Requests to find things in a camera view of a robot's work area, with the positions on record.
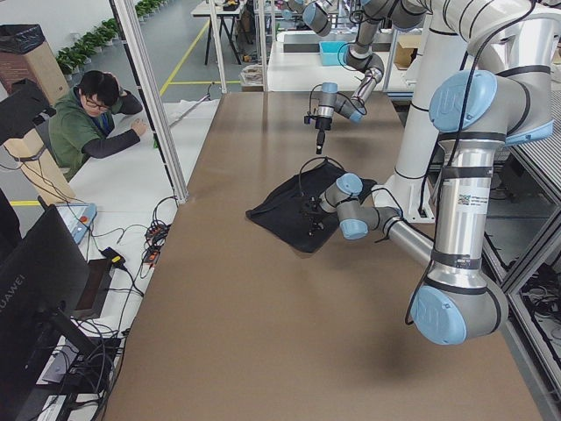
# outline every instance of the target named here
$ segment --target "gray floor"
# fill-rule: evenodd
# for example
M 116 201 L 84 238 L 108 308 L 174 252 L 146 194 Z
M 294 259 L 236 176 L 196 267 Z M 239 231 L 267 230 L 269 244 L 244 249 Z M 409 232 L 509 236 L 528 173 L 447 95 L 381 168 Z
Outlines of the gray floor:
M 214 40 L 210 42 L 209 63 L 204 65 L 207 30 L 203 30 L 203 28 L 208 19 L 192 18 L 190 15 L 199 2 L 200 0 L 172 0 L 141 23 L 154 77 L 160 89 L 192 47 L 191 53 L 182 63 L 171 81 L 172 83 L 167 86 L 162 96 L 163 102 L 193 101 L 203 97 L 207 91 L 210 93 L 211 99 L 217 99 L 222 95 Z M 201 32 L 202 36 L 195 42 Z M 238 65 L 225 34 L 221 40 L 228 91 L 239 92 L 241 90 L 239 84 L 241 69 L 251 63 L 242 62 L 242 65 Z M 244 54 L 251 54 L 255 51 L 255 45 L 247 44 L 243 35 L 236 37 L 236 47 L 240 53 Z M 101 53 L 93 56 L 92 62 L 82 69 L 82 73 L 91 69 L 110 71 L 118 77 L 123 86 L 138 94 L 131 66 L 121 41 L 115 42 L 113 46 L 105 47 Z M 78 83 L 82 73 L 74 75 L 69 84 Z M 210 86 L 211 82 L 217 82 L 217 84 Z M 0 166 L 4 167 L 0 167 L 2 173 L 0 189 L 12 202 L 37 199 L 37 191 L 19 170 L 6 169 L 15 168 L 17 164 L 3 148 L 0 148 Z M 27 232 L 42 212 L 39 206 L 24 203 L 18 203 L 14 208 L 21 222 L 22 233 Z

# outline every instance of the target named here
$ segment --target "man's hand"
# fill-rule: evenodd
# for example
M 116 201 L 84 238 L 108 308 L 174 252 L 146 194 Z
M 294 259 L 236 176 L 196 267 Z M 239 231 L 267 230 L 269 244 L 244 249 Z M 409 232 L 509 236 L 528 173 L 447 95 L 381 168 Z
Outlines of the man's hand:
M 134 120 L 131 123 L 131 129 L 138 134 L 138 136 L 142 136 L 145 132 L 146 129 L 148 128 L 148 126 L 146 125 L 146 123 L 144 121 L 142 121 L 140 118 L 137 118 L 136 120 Z

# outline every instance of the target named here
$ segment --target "blue bin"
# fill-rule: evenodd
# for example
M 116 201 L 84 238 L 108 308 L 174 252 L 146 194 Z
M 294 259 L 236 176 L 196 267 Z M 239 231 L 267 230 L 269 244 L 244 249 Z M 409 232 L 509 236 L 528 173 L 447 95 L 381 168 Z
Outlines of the blue bin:
M 321 41 L 319 43 L 319 57 L 324 66 L 341 66 L 347 52 L 346 41 Z

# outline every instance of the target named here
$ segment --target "brown table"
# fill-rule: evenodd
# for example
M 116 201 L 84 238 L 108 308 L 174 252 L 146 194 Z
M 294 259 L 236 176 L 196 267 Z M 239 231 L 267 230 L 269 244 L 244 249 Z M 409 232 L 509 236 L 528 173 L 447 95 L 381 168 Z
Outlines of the brown table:
M 245 211 L 314 156 L 306 94 L 228 94 L 128 340 L 110 421 L 533 421 L 503 337 L 436 346 L 403 324 L 423 268 L 379 234 L 296 253 Z M 401 125 L 371 97 L 324 152 L 384 181 Z

